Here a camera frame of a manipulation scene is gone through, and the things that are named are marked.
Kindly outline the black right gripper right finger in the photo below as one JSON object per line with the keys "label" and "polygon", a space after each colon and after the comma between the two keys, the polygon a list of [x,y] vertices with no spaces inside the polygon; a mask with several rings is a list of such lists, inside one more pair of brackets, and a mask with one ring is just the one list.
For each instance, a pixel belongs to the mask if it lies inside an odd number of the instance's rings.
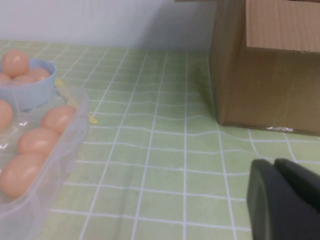
{"label": "black right gripper right finger", "polygon": [[277,158],[273,165],[294,192],[319,213],[320,176],[306,167],[285,158]]}

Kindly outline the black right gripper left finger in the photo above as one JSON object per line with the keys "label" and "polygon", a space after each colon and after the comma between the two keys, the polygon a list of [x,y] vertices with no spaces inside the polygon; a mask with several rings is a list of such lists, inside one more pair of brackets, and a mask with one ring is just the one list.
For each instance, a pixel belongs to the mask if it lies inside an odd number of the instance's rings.
{"label": "black right gripper left finger", "polygon": [[246,202],[254,240],[320,238],[320,212],[294,192],[274,163],[252,161]]}

